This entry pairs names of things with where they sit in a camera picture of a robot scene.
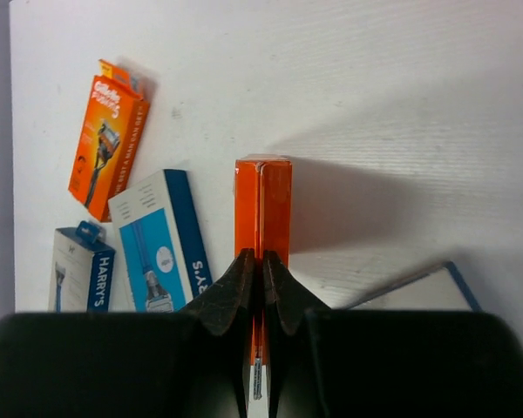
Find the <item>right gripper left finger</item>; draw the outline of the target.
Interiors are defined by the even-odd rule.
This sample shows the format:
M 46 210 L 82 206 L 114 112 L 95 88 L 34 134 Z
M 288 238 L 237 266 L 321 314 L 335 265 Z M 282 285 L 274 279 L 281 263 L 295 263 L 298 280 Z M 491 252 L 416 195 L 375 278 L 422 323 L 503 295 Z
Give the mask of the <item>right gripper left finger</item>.
M 183 310 L 183 417 L 246 417 L 253 332 L 255 252 L 242 249 L 227 271 Z

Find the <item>white blue Harry's box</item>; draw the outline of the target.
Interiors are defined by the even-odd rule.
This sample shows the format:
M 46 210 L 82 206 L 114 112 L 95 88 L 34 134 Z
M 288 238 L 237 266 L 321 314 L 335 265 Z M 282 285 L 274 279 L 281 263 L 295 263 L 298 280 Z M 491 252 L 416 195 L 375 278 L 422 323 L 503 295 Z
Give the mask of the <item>white blue Harry's box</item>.
M 175 312 L 214 280 L 187 172 L 164 169 L 109 200 L 121 268 L 114 308 Z

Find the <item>orange Gillette box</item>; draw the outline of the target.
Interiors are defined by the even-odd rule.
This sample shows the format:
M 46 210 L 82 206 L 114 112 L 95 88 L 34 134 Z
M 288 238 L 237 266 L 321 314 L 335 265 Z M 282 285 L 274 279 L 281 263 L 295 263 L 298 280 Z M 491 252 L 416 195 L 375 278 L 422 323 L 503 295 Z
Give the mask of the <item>orange Gillette box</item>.
M 92 80 L 68 191 L 93 218 L 126 189 L 150 110 L 147 79 L 104 59 Z
M 252 249 L 258 267 L 251 351 L 255 401 L 262 398 L 262 371 L 269 360 L 263 258 L 275 252 L 289 263 L 292 174 L 292 162 L 281 156 L 252 155 L 235 162 L 234 251 Z

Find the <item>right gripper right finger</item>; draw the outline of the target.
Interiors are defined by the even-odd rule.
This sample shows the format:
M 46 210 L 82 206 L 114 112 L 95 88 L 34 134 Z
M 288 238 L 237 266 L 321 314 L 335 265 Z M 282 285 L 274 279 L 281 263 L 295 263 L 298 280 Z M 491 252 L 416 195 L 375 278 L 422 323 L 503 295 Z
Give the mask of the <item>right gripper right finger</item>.
M 321 405 L 309 320 L 329 307 L 292 275 L 274 251 L 263 255 L 262 278 L 268 413 L 317 417 Z

